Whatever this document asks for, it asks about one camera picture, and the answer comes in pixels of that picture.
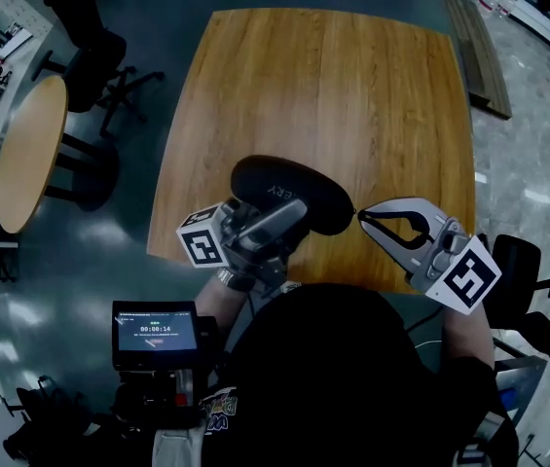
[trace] round wooden table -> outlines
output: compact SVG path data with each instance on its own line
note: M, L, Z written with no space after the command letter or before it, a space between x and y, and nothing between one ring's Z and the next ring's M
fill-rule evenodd
M84 202L106 200L118 173L116 151L104 150L64 133L67 88L59 76L39 83L23 100L0 150L0 225L9 234L28 223L43 195ZM76 149L90 162L59 152ZM103 181L103 192L79 193L49 186L55 165Z

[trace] tiled floor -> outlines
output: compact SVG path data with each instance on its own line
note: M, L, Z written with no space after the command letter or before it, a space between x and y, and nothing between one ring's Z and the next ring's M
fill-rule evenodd
M507 122L473 109L477 225L491 239L512 234L542 250L539 278L550 276L550 47L512 20L487 21L501 63L513 118ZM532 310L550 318L547 292ZM507 335L515 343L514 334ZM522 350L533 353L526 344ZM550 365L520 424L534 433L530 451L550 447Z

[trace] cable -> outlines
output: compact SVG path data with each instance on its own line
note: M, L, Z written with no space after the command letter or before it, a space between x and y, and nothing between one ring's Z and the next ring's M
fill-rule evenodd
M443 307L439 306L436 311L433 311L432 313L430 313L428 316L426 316L426 318L423 318L419 322L414 323L411 327L409 327L407 329L407 334L414 331L415 329L417 329L418 327L420 327L424 323L429 322L430 320L432 320L435 316L437 316L441 312L442 309L443 309Z
M443 342L441 341L440 339L436 340L436 341L426 341L426 342L422 342L420 344L418 344L417 346L415 346L415 349L417 349L418 347L422 347L422 346L426 346L427 344L433 344L435 342Z

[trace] wooden bench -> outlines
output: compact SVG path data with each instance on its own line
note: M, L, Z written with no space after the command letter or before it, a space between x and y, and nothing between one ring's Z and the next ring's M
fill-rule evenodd
M508 91L489 31L476 4L445 0L457 33L471 105L504 120L512 118Z

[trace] wooden table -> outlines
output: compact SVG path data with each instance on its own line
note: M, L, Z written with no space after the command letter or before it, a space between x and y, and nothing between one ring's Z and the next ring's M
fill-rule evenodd
M67 88L59 76L39 83L23 100L9 125L0 150L0 225L10 233L28 223L43 195L72 200L105 200L118 171L116 151L85 143L67 133ZM92 161L59 152L60 143ZM103 182L103 191L80 193L49 186L55 165Z
M148 252L187 263L175 229L228 198L232 168L251 154L324 173L357 209L418 196L474 232L469 112L445 35L331 11L214 13L170 129ZM306 238L290 279L409 292L404 271L355 222Z

